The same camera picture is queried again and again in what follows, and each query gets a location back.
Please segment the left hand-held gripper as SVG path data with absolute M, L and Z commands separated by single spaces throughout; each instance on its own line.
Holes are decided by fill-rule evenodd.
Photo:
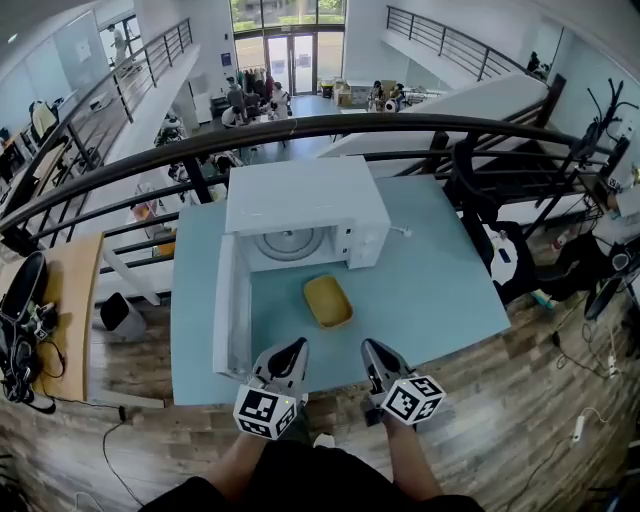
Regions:
M 308 357 L 306 339 L 273 345 L 258 356 L 236 396 L 233 417 L 241 432 L 267 440 L 284 434 L 304 404 Z

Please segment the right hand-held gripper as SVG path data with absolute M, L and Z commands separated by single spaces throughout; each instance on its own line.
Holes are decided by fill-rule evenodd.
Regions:
M 365 339 L 361 355 L 372 389 L 366 397 L 366 425 L 382 421 L 384 413 L 407 426 L 429 419 L 446 398 L 430 376 L 418 375 L 397 351 Z

